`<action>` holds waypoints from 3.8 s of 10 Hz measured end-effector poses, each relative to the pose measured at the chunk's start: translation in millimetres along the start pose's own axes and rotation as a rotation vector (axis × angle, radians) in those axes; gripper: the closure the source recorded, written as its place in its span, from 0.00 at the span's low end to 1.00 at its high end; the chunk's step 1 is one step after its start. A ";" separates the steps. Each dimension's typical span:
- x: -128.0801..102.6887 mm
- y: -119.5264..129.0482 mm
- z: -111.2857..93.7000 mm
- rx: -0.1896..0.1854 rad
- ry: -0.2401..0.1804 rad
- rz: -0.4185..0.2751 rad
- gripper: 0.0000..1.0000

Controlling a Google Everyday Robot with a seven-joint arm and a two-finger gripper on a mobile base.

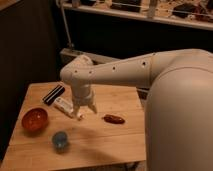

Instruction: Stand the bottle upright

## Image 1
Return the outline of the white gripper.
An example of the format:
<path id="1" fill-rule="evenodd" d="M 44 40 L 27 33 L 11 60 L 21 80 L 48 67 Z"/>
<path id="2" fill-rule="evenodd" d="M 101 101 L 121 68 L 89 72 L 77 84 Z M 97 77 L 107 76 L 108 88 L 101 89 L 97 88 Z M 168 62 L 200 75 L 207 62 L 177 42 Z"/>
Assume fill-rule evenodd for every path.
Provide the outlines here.
<path id="1" fill-rule="evenodd" d="M 72 101 L 73 101 L 73 115 L 77 118 L 79 115 L 80 106 L 88 106 L 95 114 L 97 114 L 96 105 L 94 101 L 94 92 L 90 84 L 77 84 L 71 86 Z"/>

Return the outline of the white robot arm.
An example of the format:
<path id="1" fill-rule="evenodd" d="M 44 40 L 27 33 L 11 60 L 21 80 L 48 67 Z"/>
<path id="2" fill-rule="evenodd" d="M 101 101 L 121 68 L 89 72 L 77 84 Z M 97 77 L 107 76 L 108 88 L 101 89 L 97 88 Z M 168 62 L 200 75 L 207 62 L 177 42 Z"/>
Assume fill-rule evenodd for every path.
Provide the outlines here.
<path id="1" fill-rule="evenodd" d="M 93 84 L 147 88 L 148 171 L 213 171 L 213 53 L 172 50 L 100 65 L 80 55 L 60 77 L 75 110 L 93 105 Z"/>

